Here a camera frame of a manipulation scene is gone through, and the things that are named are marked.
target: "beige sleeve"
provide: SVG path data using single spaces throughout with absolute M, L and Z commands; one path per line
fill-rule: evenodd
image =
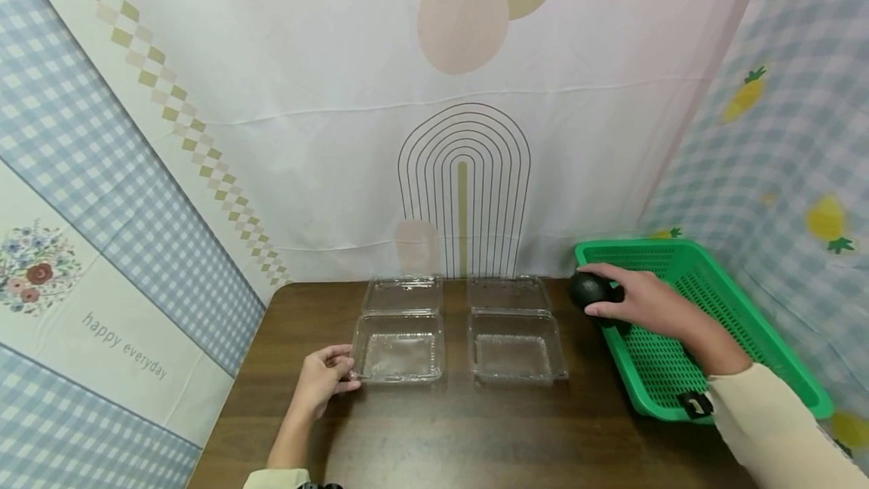
M 709 395 L 715 426 L 762 489 L 869 488 L 800 398 L 764 365 L 712 376 Z
M 244 489 L 298 489 L 299 485 L 310 480 L 304 468 L 257 470 L 247 477 Z

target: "blue gingham fabric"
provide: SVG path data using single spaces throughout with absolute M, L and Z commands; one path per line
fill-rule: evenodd
M 722 123 L 760 66 L 766 90 Z M 828 193 L 853 251 L 807 226 Z M 643 225 L 713 250 L 837 408 L 869 418 L 869 0 L 751 0 Z
M 0 487 L 184 487 L 201 449 L 0 346 Z
M 0 159 L 235 375 L 262 301 L 49 2 L 0 20 Z

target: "yellow pineapple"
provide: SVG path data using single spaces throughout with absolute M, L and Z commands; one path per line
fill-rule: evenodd
M 806 212 L 809 231 L 824 242 L 836 255 L 842 250 L 853 251 L 853 241 L 845 238 L 845 209 L 833 193 L 825 194 Z
M 748 73 L 748 77 L 744 80 L 745 84 L 733 95 L 730 104 L 724 109 L 722 121 L 725 123 L 736 121 L 739 116 L 757 103 L 765 88 L 765 82 L 761 79 L 765 73 L 765 66 Z
M 679 238 L 680 236 L 682 236 L 682 229 L 680 229 L 678 226 L 675 226 L 669 230 L 663 229 L 661 231 L 649 234 L 650 238 Z
M 775 202 L 778 201 L 778 194 L 774 192 L 765 192 L 761 197 L 763 205 L 767 208 L 772 208 L 775 205 Z
M 830 419 L 833 437 L 853 449 L 869 447 L 869 420 L 860 416 L 836 411 Z

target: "green plastic basket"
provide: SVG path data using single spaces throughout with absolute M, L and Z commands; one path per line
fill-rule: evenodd
M 576 247 L 576 259 L 581 265 L 607 262 L 654 272 L 724 324 L 755 362 L 788 383 L 816 419 L 833 415 L 827 392 L 701 245 L 686 239 L 651 238 L 583 242 Z M 634 409 L 659 420 L 691 421 L 676 397 L 686 391 L 704 392 L 707 380 L 681 344 L 639 327 L 625 336 L 616 328 L 601 330 Z

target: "wooden table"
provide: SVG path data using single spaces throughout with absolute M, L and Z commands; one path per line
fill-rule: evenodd
M 312 436 L 313 479 L 345 489 L 754 487 L 713 427 L 634 414 L 566 282 L 547 286 L 570 381 L 475 385 L 465 284 L 447 282 L 445 375 L 434 386 L 367 386 L 334 399 Z M 352 340 L 365 287 L 292 284 L 275 295 L 191 489 L 239 489 L 263 467 L 302 359 Z

